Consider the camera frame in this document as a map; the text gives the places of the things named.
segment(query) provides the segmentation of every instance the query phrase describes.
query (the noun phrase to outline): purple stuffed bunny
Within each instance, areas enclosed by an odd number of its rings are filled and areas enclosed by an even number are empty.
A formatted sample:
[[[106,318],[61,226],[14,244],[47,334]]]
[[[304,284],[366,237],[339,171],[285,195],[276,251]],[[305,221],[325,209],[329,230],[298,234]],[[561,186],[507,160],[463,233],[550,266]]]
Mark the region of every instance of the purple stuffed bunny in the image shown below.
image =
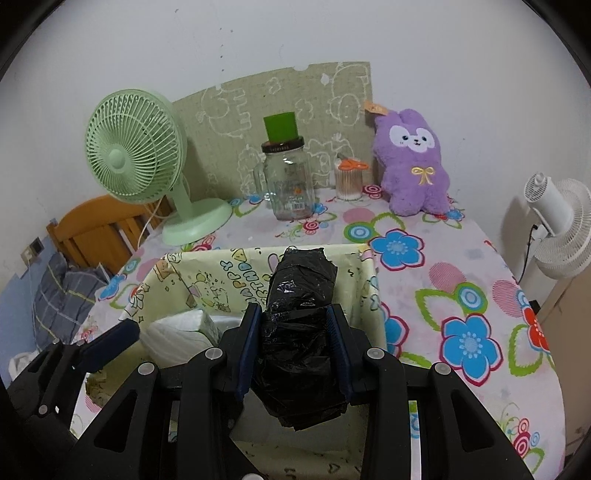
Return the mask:
[[[449,211],[449,176],[441,166],[439,140],[415,110],[390,111],[375,118],[374,154],[385,167],[382,189],[390,209],[401,216],[419,210],[434,215]]]

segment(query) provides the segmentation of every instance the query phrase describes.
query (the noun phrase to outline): floral tablecloth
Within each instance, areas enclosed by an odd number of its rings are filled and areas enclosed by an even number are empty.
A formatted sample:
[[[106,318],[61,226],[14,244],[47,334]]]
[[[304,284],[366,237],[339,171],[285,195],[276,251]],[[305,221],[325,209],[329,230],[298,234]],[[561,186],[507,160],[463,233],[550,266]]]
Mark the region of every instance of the floral tablecloth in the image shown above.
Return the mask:
[[[482,230],[453,199],[446,215],[400,218],[389,211],[378,186],[366,186],[354,202],[335,198],[329,189],[317,195],[314,215],[299,222],[276,220],[257,197],[234,199],[233,216],[223,227],[180,250],[368,243],[378,271],[372,281],[379,283],[371,309],[384,318],[390,353],[421,367],[448,363],[535,478],[553,480],[562,469],[565,448],[560,385],[534,312]],[[117,323],[128,303],[142,302],[141,293],[135,295],[141,281],[150,270],[165,267],[162,256],[178,250],[164,245],[156,230],[97,292],[75,340],[92,340]],[[268,262],[272,271],[278,258]],[[72,431],[81,435],[99,410],[83,389]],[[412,407],[410,415],[417,451],[418,415]],[[413,476],[419,478],[419,464],[413,465]]]

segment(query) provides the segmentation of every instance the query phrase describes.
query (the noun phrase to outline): fan grille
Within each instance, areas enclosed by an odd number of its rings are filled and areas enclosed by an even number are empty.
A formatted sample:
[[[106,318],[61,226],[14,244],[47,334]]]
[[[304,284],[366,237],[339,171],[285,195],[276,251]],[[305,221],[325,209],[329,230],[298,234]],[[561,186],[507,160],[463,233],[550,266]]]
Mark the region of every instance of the fan grille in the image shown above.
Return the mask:
[[[166,194],[186,156],[172,105],[141,90],[104,98],[90,118],[86,157],[97,181],[116,198],[146,203]]]
[[[573,223],[563,235],[543,240],[534,256],[545,275],[558,279],[577,275],[591,261],[591,193],[573,179],[557,182],[556,188],[573,208]]]

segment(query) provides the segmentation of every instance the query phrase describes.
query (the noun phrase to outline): wooden chair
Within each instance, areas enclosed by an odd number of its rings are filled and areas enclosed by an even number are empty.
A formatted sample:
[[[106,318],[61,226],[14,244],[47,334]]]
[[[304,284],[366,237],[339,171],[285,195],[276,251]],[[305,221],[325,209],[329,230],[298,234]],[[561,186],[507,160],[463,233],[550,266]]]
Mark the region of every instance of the wooden chair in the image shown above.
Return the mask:
[[[80,267],[97,267],[102,263],[111,273],[117,273],[134,253],[123,240],[121,232],[135,250],[142,228],[156,205],[132,205],[105,195],[78,205],[57,225],[47,225],[47,232],[56,248],[70,262]],[[164,198],[156,215],[167,216],[170,213],[170,205]],[[161,221],[154,216],[150,224],[156,228]],[[144,232],[141,242],[148,233],[147,230]]]

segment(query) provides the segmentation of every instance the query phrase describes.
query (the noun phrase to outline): orange scissors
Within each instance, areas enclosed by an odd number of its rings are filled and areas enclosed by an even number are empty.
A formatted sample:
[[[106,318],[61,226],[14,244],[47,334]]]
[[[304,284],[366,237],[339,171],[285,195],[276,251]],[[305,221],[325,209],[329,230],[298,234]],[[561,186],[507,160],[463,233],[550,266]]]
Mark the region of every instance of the orange scissors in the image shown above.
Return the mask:
[[[341,160],[339,165],[339,170],[342,171],[367,170],[368,168],[369,167],[367,163],[355,160],[354,158],[344,158],[343,160]]]

